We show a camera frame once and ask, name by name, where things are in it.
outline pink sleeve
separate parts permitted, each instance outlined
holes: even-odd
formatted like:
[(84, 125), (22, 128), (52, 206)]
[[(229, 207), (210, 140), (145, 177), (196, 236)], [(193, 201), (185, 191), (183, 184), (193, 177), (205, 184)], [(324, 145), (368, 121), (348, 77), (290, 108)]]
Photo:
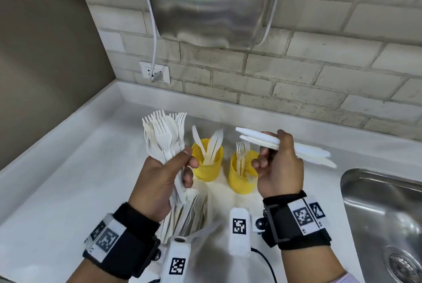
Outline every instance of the pink sleeve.
[(335, 280), (331, 283), (359, 283), (359, 281), (356, 280), (355, 277), (352, 274), (347, 273), (346, 275), (344, 275), (340, 279)]

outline yellow utensil holder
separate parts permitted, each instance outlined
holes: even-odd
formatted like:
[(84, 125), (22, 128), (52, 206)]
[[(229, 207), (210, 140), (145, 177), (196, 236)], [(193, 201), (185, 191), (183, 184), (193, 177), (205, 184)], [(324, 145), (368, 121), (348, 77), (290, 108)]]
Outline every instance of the yellow utensil holder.
[(230, 187), (236, 193), (243, 194), (243, 195), (249, 194), (254, 190), (254, 188), (256, 187), (256, 180), (257, 180), (257, 178), (254, 178), (254, 181), (250, 182), (249, 179), (246, 177), (246, 173), (250, 174), (250, 176), (258, 177), (258, 173), (256, 173), (255, 169), (252, 167), (252, 164), (251, 164), (251, 161), (253, 159), (258, 158), (258, 153), (256, 153), (255, 151), (249, 151), (246, 157), (249, 158), (249, 160), (245, 160), (244, 175), (241, 176), (236, 173), (236, 163), (237, 163), (236, 153), (232, 155), (232, 158), (230, 160), (230, 172), (229, 172)]
[[(204, 149), (207, 149), (208, 142), (210, 139), (201, 139), (201, 143), (204, 147)], [(198, 160), (199, 162), (199, 168), (193, 169), (193, 173), (198, 178), (198, 180), (202, 180), (204, 182), (211, 182), (214, 181), (218, 175), (220, 174), (220, 168), (221, 168), (221, 162), (223, 160), (223, 147), (221, 146), (214, 159), (214, 163), (210, 165), (203, 165), (204, 162), (204, 156), (202, 154), (201, 148), (198, 144), (194, 144), (192, 146), (193, 153), (192, 155)]]

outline stainless steel sink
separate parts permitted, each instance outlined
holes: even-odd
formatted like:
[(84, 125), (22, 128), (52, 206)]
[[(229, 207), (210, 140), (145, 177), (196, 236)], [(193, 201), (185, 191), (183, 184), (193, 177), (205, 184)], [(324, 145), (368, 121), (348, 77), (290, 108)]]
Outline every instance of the stainless steel sink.
[(422, 283), (422, 184), (353, 169), (341, 193), (366, 283)]

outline drain strainer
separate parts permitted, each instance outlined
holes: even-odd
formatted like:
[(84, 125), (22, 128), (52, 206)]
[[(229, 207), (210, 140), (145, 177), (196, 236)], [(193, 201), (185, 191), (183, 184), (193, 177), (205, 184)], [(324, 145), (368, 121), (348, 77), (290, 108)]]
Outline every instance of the drain strainer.
[(388, 265), (393, 275), (403, 283), (419, 283), (420, 276), (416, 266), (407, 257), (399, 253), (391, 253)]

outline wall socket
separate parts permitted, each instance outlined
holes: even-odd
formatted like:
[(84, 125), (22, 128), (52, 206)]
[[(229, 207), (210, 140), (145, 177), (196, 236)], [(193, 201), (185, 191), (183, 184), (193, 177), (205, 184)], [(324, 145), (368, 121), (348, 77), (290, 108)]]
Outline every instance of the wall socket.
[[(142, 76), (145, 79), (149, 79), (150, 78), (150, 74), (151, 74), (151, 63), (148, 62), (139, 62), (139, 66), (140, 66), (140, 71), (142, 73)], [(157, 73), (162, 73), (162, 78), (161, 80), (158, 80), (157, 82), (163, 82), (163, 83), (167, 83), (170, 84), (171, 80), (170, 80), (170, 69), (166, 66), (166, 65), (158, 65), (156, 64), (154, 67), (154, 73), (153, 76), (156, 76)]]

